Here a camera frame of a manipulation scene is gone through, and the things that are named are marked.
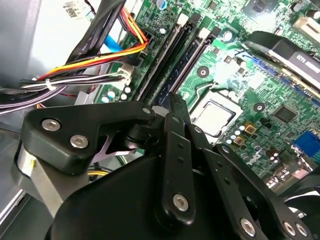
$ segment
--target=zip tie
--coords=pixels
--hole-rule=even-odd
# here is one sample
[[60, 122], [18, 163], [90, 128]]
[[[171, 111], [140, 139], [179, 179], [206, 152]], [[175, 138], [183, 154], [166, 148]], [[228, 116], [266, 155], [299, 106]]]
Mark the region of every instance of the zip tie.
[[45, 80], [45, 84], [46, 84], [46, 87], [47, 87], [50, 91], [53, 91], [53, 90], [56, 90], [56, 89], [57, 89], [56, 86], [52, 86], [52, 85], [51, 85], [50, 78], [47, 78], [47, 79]]

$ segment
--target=silver screw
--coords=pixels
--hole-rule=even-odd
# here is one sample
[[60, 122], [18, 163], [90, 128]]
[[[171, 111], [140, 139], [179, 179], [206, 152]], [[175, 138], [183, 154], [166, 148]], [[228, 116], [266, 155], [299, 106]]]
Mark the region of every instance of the silver screw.
[[305, 236], [305, 237], [308, 236], [308, 233], [307, 233], [307, 231], [304, 229], [303, 226], [301, 226], [299, 223], [296, 223], [295, 225], [296, 225], [296, 227], [298, 228], [299, 232], [300, 232], [303, 236]]
[[148, 108], [142, 108], [142, 110], [146, 113], [146, 114], [150, 114], [151, 113], [151, 111], [148, 109]]
[[189, 209], [188, 200], [181, 194], [177, 193], [173, 196], [173, 203], [181, 212], [186, 212]]
[[241, 227], [242, 229], [250, 236], [254, 237], [256, 235], [256, 230], [255, 227], [252, 225], [252, 223], [246, 219], [246, 218], [241, 218], [240, 219]]
[[288, 223], [288, 222], [283, 222], [285, 230], [287, 230], [288, 233], [290, 233], [292, 236], [296, 235], [296, 230]]
[[53, 119], [46, 119], [42, 122], [42, 127], [50, 132], [58, 131], [61, 128], [61, 125], [58, 121]]
[[81, 135], [74, 135], [71, 137], [70, 143], [76, 149], [85, 149], [89, 145], [88, 139]]
[[199, 134], [202, 132], [201, 128], [198, 127], [198, 126], [195, 126], [195, 127], [194, 127], [194, 130], [195, 130], [197, 133], [199, 133]]
[[227, 154], [230, 153], [229, 149], [226, 146], [222, 146], [222, 150], [225, 151]]
[[180, 123], [179, 119], [176, 118], [175, 116], [173, 117], [173, 120], [175, 120], [177, 123]]

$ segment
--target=black ram slot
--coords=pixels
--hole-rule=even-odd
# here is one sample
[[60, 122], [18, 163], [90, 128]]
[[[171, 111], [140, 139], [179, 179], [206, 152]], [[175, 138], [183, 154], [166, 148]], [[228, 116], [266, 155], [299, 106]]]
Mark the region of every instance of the black ram slot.
[[153, 61], [152, 66], [142, 80], [143, 86], [137, 92], [135, 99], [144, 101], [153, 94], [154, 90], [161, 83], [163, 73], [169, 68], [174, 61], [174, 56], [181, 50], [187, 41], [190, 32], [194, 29], [200, 20], [200, 15], [195, 13], [191, 19], [185, 24], [176, 24], [171, 33], [167, 37], [162, 50], [158, 53]]
[[221, 29], [215, 27], [206, 39], [199, 39], [197, 37], [190, 43], [152, 105], [161, 106], [170, 92], [178, 92], [199, 58], [206, 48], [219, 36], [220, 32]]

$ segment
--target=motherboard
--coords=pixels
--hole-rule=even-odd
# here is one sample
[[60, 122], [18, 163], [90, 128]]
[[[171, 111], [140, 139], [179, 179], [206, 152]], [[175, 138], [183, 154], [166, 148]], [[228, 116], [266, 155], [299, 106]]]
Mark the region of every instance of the motherboard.
[[[96, 102], [161, 106], [175, 92], [209, 142], [230, 145], [262, 179], [284, 181], [302, 165], [311, 171], [320, 164], [318, 7], [315, 0], [145, 0], [135, 20], [149, 46], [136, 56], [139, 65], [112, 66], [129, 72], [131, 83], [105, 85]], [[129, 35], [121, 46], [136, 43]]]

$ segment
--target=green circuit board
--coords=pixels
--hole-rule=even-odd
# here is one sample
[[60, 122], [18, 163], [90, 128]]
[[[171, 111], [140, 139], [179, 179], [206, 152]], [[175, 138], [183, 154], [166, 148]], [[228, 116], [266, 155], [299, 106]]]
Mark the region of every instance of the green circuit board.
[[[219, 53], [216, 55], [212, 50], [207, 51], [189, 74], [179, 93], [189, 107], [198, 100], [195, 89], [207, 84], [214, 84], [217, 90], [229, 89], [239, 96], [239, 105], [243, 113], [219, 139], [219, 142], [226, 143], [230, 140], [231, 136], [235, 135], [235, 131], [239, 130], [238, 126], [243, 126], [246, 122], [254, 124], [257, 128], [256, 132], [253, 135], [242, 133], [240, 137], [245, 142], [241, 146], [232, 144], [231, 147], [239, 156], [247, 154], [249, 159], [246, 163], [262, 178], [267, 173], [271, 173], [275, 164], [265, 154], [256, 154], [253, 144], [257, 143], [264, 149], [276, 147], [279, 152], [284, 149], [290, 150], [293, 142], [306, 131], [320, 132], [320, 107], [285, 82], [281, 82], [279, 78], [261, 69], [249, 58], [247, 58], [247, 74], [240, 74], [235, 64], [224, 62], [227, 56], [234, 56], [239, 49], [228, 48], [218, 40], [212, 49], [215, 47], [220, 49]], [[210, 74], [206, 78], [198, 75], [198, 69], [203, 66], [210, 69]], [[205, 91], [207, 91], [206, 88], [200, 90], [199, 95], [203, 95]], [[265, 110], [257, 112], [255, 110], [257, 103], [265, 104]], [[282, 106], [295, 114], [288, 123], [274, 116]], [[271, 127], [263, 126], [260, 122], [261, 118], [268, 119]]]
[[[242, 44], [253, 31], [274, 33], [280, 30], [279, 35], [289, 38], [305, 51], [311, 51], [316, 56], [320, 56], [320, 50], [292, 28], [292, 24], [298, 17], [303, 16], [308, 9], [314, 8], [308, 0], [268, 0], [268, 5], [263, 5], [266, 1], [261, 1], [263, 6], [259, 5], [258, 7], [261, 7], [259, 9], [257, 9], [257, 1], [259, 0], [168, 0], [167, 8], [160, 10], [155, 0], [145, 0], [136, 17], [136, 22], [145, 32], [153, 35], [153, 45], [149, 46], [142, 65], [133, 73], [133, 87], [128, 100], [132, 100], [135, 92], [139, 90], [143, 77], [163, 47], [166, 36], [175, 25], [179, 14], [184, 13], [188, 16], [193, 13], [200, 14], [199, 28], [212, 30], [214, 27], [219, 27], [221, 34], [211, 46], [207, 47], [181, 86], [179, 93], [191, 107], [206, 91], [205, 88], [202, 89], [197, 97], [196, 91], [201, 86], [212, 84], [217, 90], [221, 88], [234, 92], [243, 113], [220, 138], [220, 141], [225, 143], [229, 140], [239, 124], [246, 122], [254, 124], [257, 128], [255, 134], [241, 135], [245, 139], [242, 146], [235, 144], [231, 146], [240, 156], [243, 153], [248, 154], [249, 160], [246, 162], [260, 177], [263, 177], [275, 164], [266, 155], [257, 155], [253, 144], [258, 143], [264, 147], [276, 146], [279, 151], [290, 149], [294, 140], [305, 131], [312, 129], [320, 132], [320, 108], [278, 77], [263, 70], [250, 59], [250, 56], [242, 54]], [[301, 4], [300, 9], [293, 11], [293, 4], [296, 3]], [[265, 14], [261, 14], [261, 11], [260, 14], [256, 14], [254, 10], [265, 11]], [[228, 40], [224, 37], [226, 32], [232, 35]], [[135, 43], [136, 40], [128, 36], [122, 47], [125, 49]], [[235, 55], [246, 61], [245, 73], [239, 73], [237, 66], [225, 62], [227, 56]], [[199, 76], [200, 67], [209, 69], [208, 76]], [[119, 65], [115, 64], [112, 70], [117, 71], [118, 68]], [[97, 96], [96, 102], [102, 103], [102, 98], [109, 91], [115, 92], [115, 98], [111, 99], [111, 102], [118, 101], [123, 93], [121, 87], [105, 85]], [[264, 103], [265, 110], [255, 112], [253, 107], [256, 103]], [[295, 116], [289, 122], [284, 123], [274, 117], [281, 106], [288, 107], [294, 112]], [[261, 118], [270, 120], [271, 128], [262, 126], [259, 122]]]

